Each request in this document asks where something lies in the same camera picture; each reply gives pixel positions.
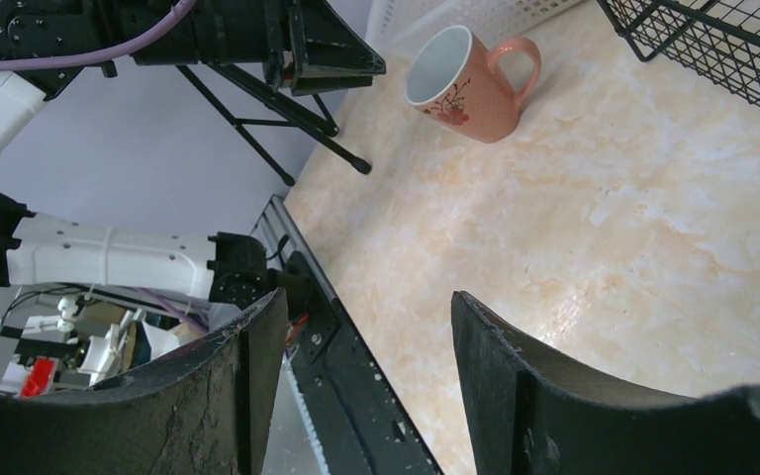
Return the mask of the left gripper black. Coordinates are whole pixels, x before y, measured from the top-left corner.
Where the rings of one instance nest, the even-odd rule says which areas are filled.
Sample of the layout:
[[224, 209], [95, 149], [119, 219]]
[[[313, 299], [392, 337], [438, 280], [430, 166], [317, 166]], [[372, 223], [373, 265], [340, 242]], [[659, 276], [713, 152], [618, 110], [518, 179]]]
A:
[[197, 1], [138, 65], [260, 63], [296, 96], [369, 87], [385, 59], [327, 1]]

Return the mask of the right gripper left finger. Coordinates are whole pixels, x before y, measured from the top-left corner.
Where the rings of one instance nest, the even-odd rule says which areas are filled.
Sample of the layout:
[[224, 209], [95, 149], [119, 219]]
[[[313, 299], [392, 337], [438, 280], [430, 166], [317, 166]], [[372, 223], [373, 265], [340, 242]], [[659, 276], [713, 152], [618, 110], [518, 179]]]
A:
[[288, 326], [275, 290], [208, 335], [79, 391], [0, 395], [0, 474], [258, 474]]

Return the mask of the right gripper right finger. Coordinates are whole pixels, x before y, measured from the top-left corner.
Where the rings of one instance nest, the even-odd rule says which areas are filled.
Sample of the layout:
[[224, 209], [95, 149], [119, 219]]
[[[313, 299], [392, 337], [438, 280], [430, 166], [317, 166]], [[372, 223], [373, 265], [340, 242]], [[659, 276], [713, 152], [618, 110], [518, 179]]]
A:
[[625, 381], [451, 299], [481, 474], [760, 474], [760, 385], [700, 398]]

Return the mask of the pink mug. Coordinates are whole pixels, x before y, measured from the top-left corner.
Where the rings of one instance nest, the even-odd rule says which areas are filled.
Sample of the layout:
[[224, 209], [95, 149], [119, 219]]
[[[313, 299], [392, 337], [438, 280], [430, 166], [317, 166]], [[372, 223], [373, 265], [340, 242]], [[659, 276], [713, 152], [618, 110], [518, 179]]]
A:
[[[529, 79], [512, 86], [500, 65], [508, 53], [531, 63]], [[532, 40], [514, 36], [487, 48], [466, 26], [446, 27], [418, 52], [404, 84], [406, 101], [444, 127], [481, 143], [498, 142], [518, 127], [536, 85], [542, 56]]]

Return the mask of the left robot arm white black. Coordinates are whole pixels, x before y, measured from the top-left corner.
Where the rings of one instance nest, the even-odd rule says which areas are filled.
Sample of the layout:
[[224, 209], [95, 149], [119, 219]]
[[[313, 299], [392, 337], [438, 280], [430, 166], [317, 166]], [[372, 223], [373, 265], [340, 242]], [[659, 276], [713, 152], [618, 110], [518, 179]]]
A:
[[[0, 1], [0, 155], [85, 68], [128, 56], [185, 76], [204, 64], [361, 174], [328, 110], [298, 103], [368, 87], [382, 56], [326, 1]], [[73, 283], [170, 291], [245, 308], [275, 289], [292, 306], [309, 278], [272, 268], [254, 237], [145, 235], [32, 212], [0, 193], [0, 287]]]

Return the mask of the white plastic basket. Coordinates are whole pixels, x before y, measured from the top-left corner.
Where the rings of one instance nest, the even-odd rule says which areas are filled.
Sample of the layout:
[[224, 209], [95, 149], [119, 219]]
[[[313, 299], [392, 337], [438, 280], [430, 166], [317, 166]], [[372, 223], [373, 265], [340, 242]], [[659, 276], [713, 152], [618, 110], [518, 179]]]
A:
[[462, 25], [490, 47], [578, 4], [570, 0], [374, 1], [366, 39], [379, 52], [413, 58], [433, 35]]

